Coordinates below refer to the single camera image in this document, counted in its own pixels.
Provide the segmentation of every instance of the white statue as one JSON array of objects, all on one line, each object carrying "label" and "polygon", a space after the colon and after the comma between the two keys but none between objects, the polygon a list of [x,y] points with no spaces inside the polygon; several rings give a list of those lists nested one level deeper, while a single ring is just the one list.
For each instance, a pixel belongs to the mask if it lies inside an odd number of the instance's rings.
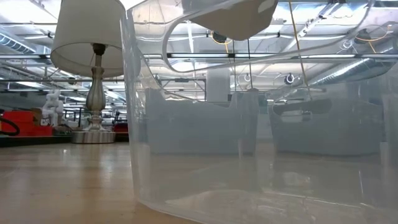
[{"label": "white statue", "polygon": [[50,90],[50,92],[47,94],[47,101],[42,108],[42,126],[46,126],[49,124],[51,124],[51,126],[58,126],[58,115],[62,116],[63,114],[63,103],[58,99],[60,95],[60,90]]}]

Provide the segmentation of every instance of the air duct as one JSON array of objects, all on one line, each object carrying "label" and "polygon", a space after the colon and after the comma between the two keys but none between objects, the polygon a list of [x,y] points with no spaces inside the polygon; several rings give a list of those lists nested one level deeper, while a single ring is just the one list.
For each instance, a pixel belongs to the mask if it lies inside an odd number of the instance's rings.
[{"label": "air duct", "polygon": [[28,44],[24,44],[22,41],[18,41],[16,36],[6,32],[4,29],[0,29],[0,44],[22,54],[34,54],[36,52],[36,49],[29,47]]},{"label": "air duct", "polygon": [[[375,48],[378,54],[398,54],[398,39],[393,38]],[[325,85],[353,82],[377,77],[388,72],[396,62],[380,62],[374,58],[365,58],[342,64],[318,75],[309,85]]]}]

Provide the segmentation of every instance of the table lamp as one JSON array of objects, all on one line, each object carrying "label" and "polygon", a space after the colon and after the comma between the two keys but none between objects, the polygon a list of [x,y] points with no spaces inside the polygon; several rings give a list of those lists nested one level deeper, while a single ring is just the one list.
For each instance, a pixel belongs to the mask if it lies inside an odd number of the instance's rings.
[{"label": "table lamp", "polygon": [[113,0],[61,3],[51,61],[61,70],[93,78],[86,99],[90,126],[73,133],[74,143],[114,142],[115,133],[101,125],[106,104],[102,79],[123,74],[119,21],[124,13],[123,5]]}]

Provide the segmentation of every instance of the lamp base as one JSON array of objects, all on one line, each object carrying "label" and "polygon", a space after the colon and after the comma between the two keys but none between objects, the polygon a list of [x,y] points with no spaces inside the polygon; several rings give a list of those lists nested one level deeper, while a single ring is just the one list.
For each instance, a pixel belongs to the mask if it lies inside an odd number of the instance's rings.
[{"label": "lamp base", "polygon": [[114,143],[116,133],[109,131],[75,131],[72,132],[72,143],[76,144],[109,144]]}]

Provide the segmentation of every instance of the lampshade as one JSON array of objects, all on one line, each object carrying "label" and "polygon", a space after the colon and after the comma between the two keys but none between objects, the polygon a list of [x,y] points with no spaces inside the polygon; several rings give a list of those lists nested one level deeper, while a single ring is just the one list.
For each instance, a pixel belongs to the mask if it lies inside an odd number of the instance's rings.
[{"label": "lampshade", "polygon": [[119,21],[124,13],[123,5],[116,0],[63,0],[51,51],[54,65],[91,77],[95,64],[92,44],[104,44],[103,77],[122,75]]},{"label": "lampshade", "polygon": [[[199,0],[184,0],[185,10],[200,5]],[[227,9],[219,9],[191,19],[233,40],[246,40],[264,30],[272,22],[278,0],[250,0]]]}]

